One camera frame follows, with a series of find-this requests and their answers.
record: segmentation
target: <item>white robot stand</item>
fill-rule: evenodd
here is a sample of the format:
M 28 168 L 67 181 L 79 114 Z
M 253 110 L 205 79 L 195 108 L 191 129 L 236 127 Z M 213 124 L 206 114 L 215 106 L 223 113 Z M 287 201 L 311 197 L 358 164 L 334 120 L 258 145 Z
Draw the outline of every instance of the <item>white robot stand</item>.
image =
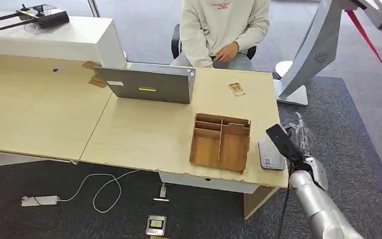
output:
M 357 0 L 322 0 L 293 61 L 276 65 L 278 102 L 307 106 L 305 83 L 336 58 L 342 10 L 365 6 Z

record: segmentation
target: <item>white cable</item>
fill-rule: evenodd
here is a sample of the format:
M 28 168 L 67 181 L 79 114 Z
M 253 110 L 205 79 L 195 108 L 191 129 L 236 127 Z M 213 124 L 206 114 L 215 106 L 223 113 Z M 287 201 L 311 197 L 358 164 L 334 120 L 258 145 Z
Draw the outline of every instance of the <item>white cable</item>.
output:
M 122 188 L 121 188 L 121 185 L 120 185 L 119 182 L 118 182 L 118 179 L 120 179 L 120 178 L 122 178 L 123 176 L 126 176 L 126 175 L 128 175 L 128 174 L 130 174 L 130 173 L 135 173 L 135 172 L 137 172 L 137 171 L 139 171 L 139 169 L 134 170 L 134 171 L 131 171 L 131 172 L 124 173 L 124 174 L 122 174 L 121 176 L 119 176 L 119 177 L 117 177 L 117 178 L 115 178 L 115 176 L 113 176 L 112 174 L 107 174 L 107 173 L 94 173 L 94 174 L 89 174 L 89 175 L 87 175 L 87 177 L 85 177 L 85 178 L 83 179 L 83 181 L 81 182 L 80 187 L 78 188 L 77 192 L 76 192 L 71 198 L 69 198 L 69 199 L 65 199 L 65 200 L 63 200 L 63 199 L 59 199 L 58 202 L 68 202 L 68 201 L 74 199 L 74 197 L 76 197 L 76 195 L 79 193 L 79 191 L 81 190 L 81 187 L 83 186 L 85 180 L 86 180 L 88 177 L 91 177 L 91 176 L 111 176 L 113 179 L 110 180 L 110 181 L 107 181 L 105 184 L 103 184 L 103 186 L 101 186 L 101 187 L 99 188 L 99 190 L 98 190 L 97 193 L 95 194 L 95 197 L 93 198 L 93 207 L 95 208 L 95 210 L 98 211 L 99 213 L 107 213 L 107 212 L 109 212 L 110 209 L 112 209 L 112 208 L 115 206 L 115 204 L 118 202 L 119 198 L 121 197 Z M 97 197 L 97 195 L 99 194 L 99 192 L 100 192 L 106 185 L 108 185 L 109 183 L 111 183 L 111 182 L 113 182 L 113 181 L 116 181 L 116 183 L 117 183 L 118 186 L 119 186 L 119 195 L 118 195 L 118 198 L 115 200 L 115 202 L 112 204 L 112 206 L 110 206 L 107 210 L 105 210 L 105 211 L 100 211 L 99 209 L 96 208 L 96 204 L 95 204 L 96 197 Z

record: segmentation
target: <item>black office chair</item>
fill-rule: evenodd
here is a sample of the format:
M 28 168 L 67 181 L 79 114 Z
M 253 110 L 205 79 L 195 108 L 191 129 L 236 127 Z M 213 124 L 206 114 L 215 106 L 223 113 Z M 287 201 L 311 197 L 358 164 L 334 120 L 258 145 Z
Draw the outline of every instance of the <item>black office chair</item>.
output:
M 182 52 L 182 43 L 179 37 L 179 24 L 177 24 L 174 29 L 174 35 L 172 36 L 171 42 L 171 49 L 174 59 L 176 59 Z M 248 49 L 247 57 L 250 58 L 250 60 L 253 59 L 254 55 L 256 54 L 256 50 L 257 46 L 253 46 L 250 49 Z

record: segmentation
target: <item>power cord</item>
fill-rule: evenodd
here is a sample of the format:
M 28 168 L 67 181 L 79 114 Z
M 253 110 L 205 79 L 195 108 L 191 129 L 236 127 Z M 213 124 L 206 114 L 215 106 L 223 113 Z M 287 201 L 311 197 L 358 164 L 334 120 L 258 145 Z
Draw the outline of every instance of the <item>power cord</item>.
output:
M 282 208 L 282 217 L 281 217 L 281 221 L 279 223 L 279 228 L 278 228 L 278 232 L 277 232 L 277 239 L 280 239 L 281 238 L 281 233 L 282 233 L 282 225 L 283 225 L 283 221 L 285 219 L 285 213 L 286 213 L 286 206 L 287 206 L 287 201 L 289 199 L 289 191 L 290 191 L 290 185 L 289 185 L 289 179 L 290 179 L 290 176 L 291 174 L 293 173 L 294 171 L 294 166 L 292 163 L 290 163 L 289 165 L 289 168 L 288 168 L 288 172 L 289 172 L 289 178 L 288 178 L 288 183 L 287 183 L 287 189 L 286 189 L 286 195 L 285 195 L 285 202 L 284 202 L 284 207 Z
M 119 176 L 119 177 L 117 177 L 117 178 L 116 178 L 115 176 L 113 176 L 112 174 L 106 174 L 106 173 L 95 173 L 95 174 L 90 174 L 90 175 L 88 175 L 87 177 L 85 177 L 85 178 L 83 179 L 83 181 L 81 182 L 81 185 L 80 185 L 80 187 L 78 188 L 77 192 L 76 192 L 71 198 L 66 199 L 66 200 L 61 200 L 61 199 L 59 199 L 58 202 L 68 202 L 68 201 L 74 199 L 74 198 L 78 195 L 79 191 L 81 190 L 81 187 L 83 186 L 85 180 L 88 179 L 88 178 L 91 177 L 91 176 L 110 176 L 110 177 L 112 177 L 113 179 L 111 179 L 111 180 L 107 181 L 105 184 L 103 184 L 103 186 L 101 186 L 101 187 L 99 188 L 99 190 L 98 190 L 98 191 L 96 192 L 96 194 L 95 194 L 95 197 L 93 198 L 93 207 L 95 208 L 95 210 L 98 211 L 98 212 L 100 212 L 100 213 L 106 213 L 106 212 L 108 212 L 109 210 L 111 210 L 111 209 L 116 205 L 116 203 L 119 201 L 119 198 L 121 197 L 122 188 L 121 188 L 121 185 L 120 185 L 120 183 L 118 182 L 118 180 L 119 180 L 120 178 L 122 178 L 122 177 L 128 175 L 128 174 L 135 173 L 135 172 L 137 172 L 137 171 L 139 171 L 139 169 L 137 169 L 137 170 L 133 170 L 133 171 L 130 171 L 130 172 L 127 172 L 127 173 L 124 173 L 124 174 L 122 174 L 121 176 Z M 115 202 L 112 204 L 112 206 L 110 206 L 107 210 L 101 211 L 101 210 L 99 210 L 99 209 L 96 208 L 96 204 L 95 204 L 96 197 L 97 197 L 97 195 L 100 193 L 100 191 L 101 191 L 106 185 L 108 185 L 109 183 L 111 183 L 111 182 L 113 182 L 113 181 L 116 181 L 116 183 L 117 183 L 118 186 L 119 186 L 119 195 L 118 195 L 118 197 L 116 198 Z M 35 201 L 38 205 L 40 205 L 40 206 L 50 206 L 50 207 L 55 207 L 55 206 L 56 206 L 56 207 L 58 207 L 58 208 L 59 208 L 59 212 L 58 212 L 58 214 L 59 214 L 59 216 L 58 216 L 58 217 L 59 217 L 59 222 L 58 222 L 57 224 L 54 224 L 53 226 L 51 226 L 51 227 L 49 227 L 49 228 L 41 228 L 41 227 L 27 226 L 27 225 L 24 225 L 24 224 L 16 223 L 17 225 L 19 225 L 19 226 L 21 226 L 21 227 L 20 227 L 20 228 L 17 228 L 17 229 L 14 229 L 13 232 L 11 232 L 11 233 L 8 235 L 8 238 L 13 237 L 14 235 L 18 235 L 18 234 L 22 233 L 22 231 L 31 231 L 32 229 L 33 229 L 33 230 L 44 231 L 44 232 L 49 232 L 49 231 L 55 229 L 57 226 L 59 226 L 59 225 L 61 224 L 61 222 L 62 222 L 62 208 L 61 208 L 61 206 L 59 206 L 59 205 L 44 205 L 44 204 L 41 204 L 41 203 L 39 202 L 39 200 L 37 200 L 36 197 L 31 197 L 31 198 L 33 198 L 34 201 Z M 0 208 L 0 213 L 1 213 L 1 212 L 5 212 L 9 206 L 12 206 L 12 205 L 15 205 L 15 204 L 18 204 L 18 203 L 20 203 L 20 200 L 19 200 L 19 199 L 16 199 L 16 200 L 14 200 L 14 201 L 9 202 L 9 203 L 6 204 L 4 207 Z
M 98 191 L 96 192 L 96 194 L 95 194 L 95 197 L 93 198 L 93 207 L 95 208 L 95 210 L 98 211 L 99 213 L 107 213 L 107 212 L 109 212 L 110 209 L 112 209 L 112 208 L 116 205 L 116 203 L 119 201 L 119 198 L 121 197 L 121 194 L 122 194 L 122 188 L 121 188 L 120 183 L 118 182 L 118 179 L 120 179 L 120 178 L 122 178 L 122 177 L 124 177 L 124 176 L 126 176 L 126 175 L 128 175 L 128 174 L 135 173 L 135 172 L 137 172 L 137 171 L 139 171 L 139 169 L 136 169 L 136 170 L 134 170 L 134 171 L 130 171 L 130 172 L 124 173 L 124 174 L 122 174 L 121 176 L 119 176 L 119 177 L 117 177 L 117 178 L 116 178 L 115 176 L 113 176 L 112 174 L 107 174 L 107 173 L 94 173 L 94 174 L 90 174 L 90 175 L 88 175 L 87 177 L 85 177 L 85 178 L 83 179 L 83 181 L 81 182 L 80 187 L 78 188 L 77 192 L 76 192 L 71 198 L 69 198 L 69 199 L 65 199 L 65 200 L 63 200 L 63 199 L 59 199 L 58 202 L 68 202 L 68 201 L 74 199 L 74 198 L 77 196 L 77 194 L 80 192 L 81 187 L 83 186 L 85 180 L 88 179 L 89 177 L 92 177 L 92 176 L 110 176 L 110 177 L 112 177 L 113 179 L 112 179 L 112 180 L 109 180 L 109 181 L 107 181 L 105 184 L 103 184 L 103 186 L 101 186 L 101 187 L 99 188 L 99 190 L 98 190 Z M 101 210 L 99 210 L 99 209 L 96 208 L 96 197 L 98 196 L 98 194 L 100 193 L 100 191 L 101 191 L 106 185 L 108 185 L 109 183 L 111 183 L 111 182 L 113 182 L 113 181 L 115 181 L 115 182 L 118 184 L 118 186 L 119 186 L 119 195 L 118 195 L 118 197 L 116 198 L 115 202 L 113 202 L 112 206 L 110 206 L 108 209 L 106 209 L 106 210 L 104 210 L 104 211 L 101 211 Z

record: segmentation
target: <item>person's hand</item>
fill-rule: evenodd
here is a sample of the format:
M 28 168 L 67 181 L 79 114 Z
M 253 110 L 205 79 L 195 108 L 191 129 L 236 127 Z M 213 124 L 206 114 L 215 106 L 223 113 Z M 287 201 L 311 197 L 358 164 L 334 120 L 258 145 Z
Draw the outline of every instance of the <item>person's hand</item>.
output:
M 229 45 L 224 46 L 220 51 L 216 53 L 216 57 L 214 58 L 214 61 L 220 61 L 220 62 L 229 62 L 231 61 L 236 54 L 238 53 L 239 45 L 235 41 L 232 42 Z

